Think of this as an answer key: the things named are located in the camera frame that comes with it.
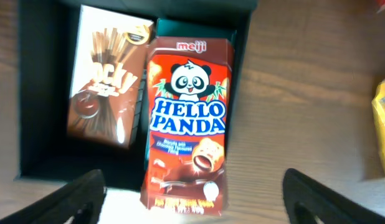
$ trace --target wooden surface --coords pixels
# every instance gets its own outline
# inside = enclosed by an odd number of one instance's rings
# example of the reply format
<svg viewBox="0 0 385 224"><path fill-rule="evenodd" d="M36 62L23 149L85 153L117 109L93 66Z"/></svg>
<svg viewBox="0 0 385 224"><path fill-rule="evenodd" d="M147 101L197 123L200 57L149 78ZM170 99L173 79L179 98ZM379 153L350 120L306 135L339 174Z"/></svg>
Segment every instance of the wooden surface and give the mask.
<svg viewBox="0 0 385 224"><path fill-rule="evenodd" d="M18 132L14 2L0 0L0 218L59 187L12 181ZM144 215L137 194L113 191L102 222L125 223L128 212L168 223L287 223L281 181L289 167L385 215L370 105L385 78L385 12L375 11L373 0L261 1L234 115L224 216ZM108 221L114 214L121 220Z"/></svg>

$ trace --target text meiji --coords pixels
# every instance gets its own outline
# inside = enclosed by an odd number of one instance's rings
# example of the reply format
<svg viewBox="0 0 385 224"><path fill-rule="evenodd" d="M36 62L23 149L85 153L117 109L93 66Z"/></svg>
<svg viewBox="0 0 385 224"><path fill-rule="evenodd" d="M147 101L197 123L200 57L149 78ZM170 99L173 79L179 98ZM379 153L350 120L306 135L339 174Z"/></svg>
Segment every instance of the text meiji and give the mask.
<svg viewBox="0 0 385 224"><path fill-rule="evenodd" d="M176 43L176 48L178 50L190 50L195 51L197 53L202 53L206 51L206 41L204 40L196 40L195 43Z"/></svg>

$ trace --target panda eye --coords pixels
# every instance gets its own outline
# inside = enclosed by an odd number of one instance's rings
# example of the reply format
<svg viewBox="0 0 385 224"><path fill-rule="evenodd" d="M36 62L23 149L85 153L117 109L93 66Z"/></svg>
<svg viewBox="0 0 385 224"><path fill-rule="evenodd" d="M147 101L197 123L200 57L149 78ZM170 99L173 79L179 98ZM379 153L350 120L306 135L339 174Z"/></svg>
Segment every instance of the panda eye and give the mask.
<svg viewBox="0 0 385 224"><path fill-rule="evenodd" d="M176 80L176 86L177 86L178 88L184 88L184 87L187 85L187 82L188 82L187 77L179 77L179 78Z"/></svg>
<svg viewBox="0 0 385 224"><path fill-rule="evenodd" d="M192 84L199 90L204 88L204 80L202 80L200 77L194 77L192 79Z"/></svg>

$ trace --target panda face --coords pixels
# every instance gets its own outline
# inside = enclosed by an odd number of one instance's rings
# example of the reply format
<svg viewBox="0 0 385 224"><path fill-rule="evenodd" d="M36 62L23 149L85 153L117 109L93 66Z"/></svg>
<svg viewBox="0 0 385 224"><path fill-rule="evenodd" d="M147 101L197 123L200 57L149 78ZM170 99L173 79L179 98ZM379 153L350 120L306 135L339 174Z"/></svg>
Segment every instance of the panda face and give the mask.
<svg viewBox="0 0 385 224"><path fill-rule="evenodd" d="M205 91L209 85L209 74L201 66L190 60L184 65L178 65L173 71L171 86L180 93L195 95Z"/></svg>

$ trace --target hello panda box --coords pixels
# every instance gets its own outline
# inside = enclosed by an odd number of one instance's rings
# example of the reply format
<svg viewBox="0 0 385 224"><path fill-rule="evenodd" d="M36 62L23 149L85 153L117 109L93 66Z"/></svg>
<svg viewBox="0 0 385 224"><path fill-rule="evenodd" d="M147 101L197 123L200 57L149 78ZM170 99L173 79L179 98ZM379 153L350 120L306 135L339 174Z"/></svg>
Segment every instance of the hello panda box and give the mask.
<svg viewBox="0 0 385 224"><path fill-rule="evenodd" d="M158 37L148 50L148 208L220 215L234 49L227 39Z"/></svg>

